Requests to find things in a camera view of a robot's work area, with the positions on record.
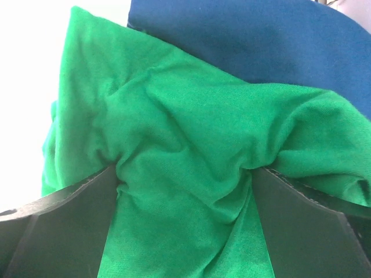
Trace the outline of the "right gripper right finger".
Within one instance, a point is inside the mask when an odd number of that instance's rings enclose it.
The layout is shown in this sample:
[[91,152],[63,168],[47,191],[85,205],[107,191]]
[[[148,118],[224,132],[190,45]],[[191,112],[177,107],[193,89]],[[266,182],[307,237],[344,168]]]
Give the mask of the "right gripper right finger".
[[252,190],[275,277],[370,277],[370,208],[267,168]]

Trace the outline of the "green t shirt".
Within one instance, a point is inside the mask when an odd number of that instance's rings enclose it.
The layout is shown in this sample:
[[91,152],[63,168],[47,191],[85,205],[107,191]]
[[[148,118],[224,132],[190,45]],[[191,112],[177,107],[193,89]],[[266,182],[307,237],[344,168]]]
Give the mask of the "green t shirt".
[[337,93],[246,83],[79,7],[43,156],[43,195],[116,166],[100,277],[273,277],[259,167],[370,206],[370,122]]

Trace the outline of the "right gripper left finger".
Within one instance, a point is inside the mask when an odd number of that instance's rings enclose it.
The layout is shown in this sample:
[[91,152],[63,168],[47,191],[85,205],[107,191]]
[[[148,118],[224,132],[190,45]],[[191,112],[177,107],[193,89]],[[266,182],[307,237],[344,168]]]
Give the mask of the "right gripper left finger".
[[109,166],[1,212],[1,277],[97,277],[117,185]]

